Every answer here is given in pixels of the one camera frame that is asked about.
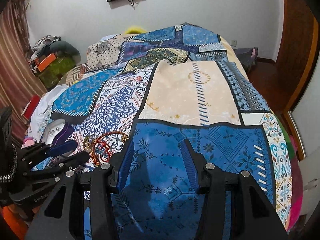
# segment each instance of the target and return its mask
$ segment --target pink curtain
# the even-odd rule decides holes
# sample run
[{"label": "pink curtain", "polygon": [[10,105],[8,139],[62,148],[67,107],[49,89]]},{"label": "pink curtain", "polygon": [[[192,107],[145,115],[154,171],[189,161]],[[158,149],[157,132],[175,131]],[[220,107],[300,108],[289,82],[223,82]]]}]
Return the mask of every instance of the pink curtain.
[{"label": "pink curtain", "polygon": [[31,55],[25,0],[10,0],[0,14],[0,108],[12,107],[12,135],[20,140],[27,129],[23,109],[46,92],[29,68]]}]

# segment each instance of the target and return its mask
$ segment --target orange box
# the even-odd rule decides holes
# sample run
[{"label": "orange box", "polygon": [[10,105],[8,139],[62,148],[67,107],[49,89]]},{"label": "orange box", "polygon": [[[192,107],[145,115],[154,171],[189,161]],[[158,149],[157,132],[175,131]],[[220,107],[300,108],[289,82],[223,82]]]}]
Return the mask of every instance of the orange box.
[{"label": "orange box", "polygon": [[56,56],[53,53],[51,53],[39,64],[38,66],[39,71],[42,72],[55,59],[56,59]]}]

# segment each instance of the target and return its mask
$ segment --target baseboard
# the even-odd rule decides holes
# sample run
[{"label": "baseboard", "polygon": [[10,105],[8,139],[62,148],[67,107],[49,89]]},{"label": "baseboard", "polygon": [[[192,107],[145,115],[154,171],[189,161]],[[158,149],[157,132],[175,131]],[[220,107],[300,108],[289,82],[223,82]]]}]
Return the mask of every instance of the baseboard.
[{"label": "baseboard", "polygon": [[287,124],[290,128],[290,132],[294,138],[295,143],[297,144],[297,147],[298,147],[297,159],[298,159],[298,161],[302,161],[304,158],[306,158],[306,153],[305,153],[305,150],[303,147],[302,139],[301,139],[300,133],[298,131],[297,125],[294,122],[294,119],[291,115],[291,111],[284,112],[282,115],[284,116],[285,120],[287,121]]},{"label": "baseboard", "polygon": [[275,65],[275,61],[273,59],[270,58],[264,58],[264,57],[257,57],[257,61],[258,62],[264,62],[264,63],[270,63],[272,65]]}]

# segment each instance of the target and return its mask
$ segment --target patchwork bedspread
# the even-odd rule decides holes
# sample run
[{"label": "patchwork bedspread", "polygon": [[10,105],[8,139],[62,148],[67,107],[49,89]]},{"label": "patchwork bedspread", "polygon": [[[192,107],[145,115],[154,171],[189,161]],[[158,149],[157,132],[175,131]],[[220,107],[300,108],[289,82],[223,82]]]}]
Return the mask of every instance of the patchwork bedspread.
[{"label": "patchwork bedspread", "polygon": [[[126,187],[112,196],[121,240],[195,235],[204,196],[188,181],[180,153],[185,138],[223,170],[250,171],[288,228],[292,175],[284,131],[223,38],[195,25],[176,25],[98,42],[87,59],[69,77],[75,84],[55,101],[43,126],[58,118],[75,125],[69,139],[78,142],[76,152],[83,150],[86,135],[117,130],[133,139]],[[107,142],[111,154],[123,146],[116,135]],[[99,156],[101,162],[109,158]],[[90,159],[79,171],[93,169]],[[226,201],[224,239],[231,223],[228,192]]]}]

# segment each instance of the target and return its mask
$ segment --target yellow fuzzy object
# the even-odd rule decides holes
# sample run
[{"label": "yellow fuzzy object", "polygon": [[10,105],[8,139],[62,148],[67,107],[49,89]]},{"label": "yellow fuzzy object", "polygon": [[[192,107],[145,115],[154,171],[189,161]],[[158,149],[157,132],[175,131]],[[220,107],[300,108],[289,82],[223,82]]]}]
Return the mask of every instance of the yellow fuzzy object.
[{"label": "yellow fuzzy object", "polygon": [[147,31],[142,29],[141,27],[131,26],[124,32],[124,34],[141,34],[146,32]]}]

